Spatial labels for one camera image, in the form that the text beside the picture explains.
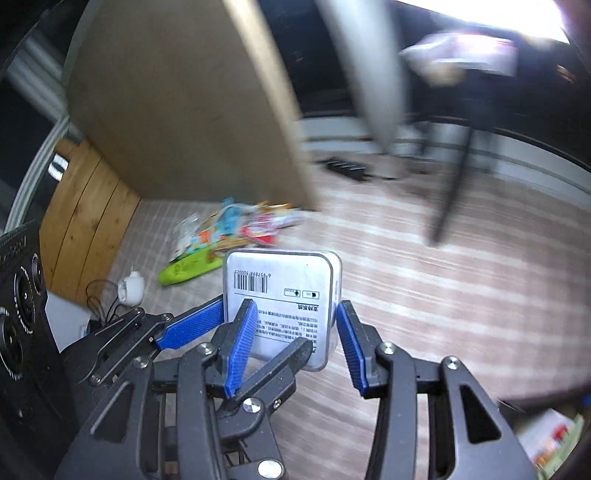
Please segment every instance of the wooden board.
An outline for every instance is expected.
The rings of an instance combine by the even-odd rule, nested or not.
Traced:
[[[74,142],[66,139],[60,138],[56,146],[54,147],[53,151],[57,154],[60,154],[64,158],[72,158],[74,153],[80,148],[79,145],[76,145]]]
[[[56,295],[76,301],[90,244],[118,182],[117,174],[101,159],[76,205],[61,245],[51,284]]]
[[[100,160],[100,154],[84,142],[68,158],[70,164],[57,184],[39,232],[41,262],[47,288],[51,289],[61,244],[76,205]]]
[[[85,304],[86,286],[93,280],[107,278],[111,265],[123,240],[125,230],[139,203],[139,195],[120,181],[113,192],[84,263],[82,276],[78,284],[76,302]]]
[[[256,0],[105,0],[67,98],[142,197],[316,205],[293,89]]]

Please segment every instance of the blue finger pad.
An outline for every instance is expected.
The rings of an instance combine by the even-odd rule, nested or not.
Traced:
[[[336,310],[336,326],[343,345],[343,351],[345,352],[345,359],[347,360],[347,367],[349,368],[349,375],[351,376],[353,386],[359,390],[361,395],[365,395],[368,388],[367,378],[365,377],[365,357],[361,352],[353,325],[345,307],[341,303]]]
[[[223,299],[220,298],[168,325],[156,344],[161,350],[181,348],[223,323]]]
[[[252,341],[255,339],[256,327],[258,325],[258,308],[254,301],[250,301],[242,319],[240,330],[228,356],[228,369],[224,389],[226,397],[234,396],[236,390],[242,384],[242,376],[248,362],[248,355],[251,351]]]

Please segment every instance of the candy wrapper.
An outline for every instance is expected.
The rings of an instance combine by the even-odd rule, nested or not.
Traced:
[[[199,222],[196,215],[175,227],[171,261],[180,260],[205,248],[212,254],[247,245],[275,245],[279,229],[303,220],[299,209],[291,205],[247,205],[228,198],[222,208]]]

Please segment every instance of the white wall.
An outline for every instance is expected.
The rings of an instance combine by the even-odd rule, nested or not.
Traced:
[[[82,338],[90,319],[88,309],[48,291],[45,311],[59,351]]]

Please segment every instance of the floor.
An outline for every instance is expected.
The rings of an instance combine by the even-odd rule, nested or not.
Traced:
[[[380,170],[401,161],[349,154]],[[457,355],[493,397],[544,393],[591,378],[591,212],[474,172],[439,248],[427,246],[449,166],[400,181],[355,183],[311,166],[319,212],[282,231],[278,246],[332,250],[343,261],[343,298],[385,340],[433,361]],[[215,204],[143,200],[110,278],[133,265],[146,277],[142,306],[179,314],[222,292],[221,270],[162,288],[169,233]],[[376,401],[351,386],[340,345],[273,415],[293,479],[363,478]],[[417,477],[427,469],[420,402]]]

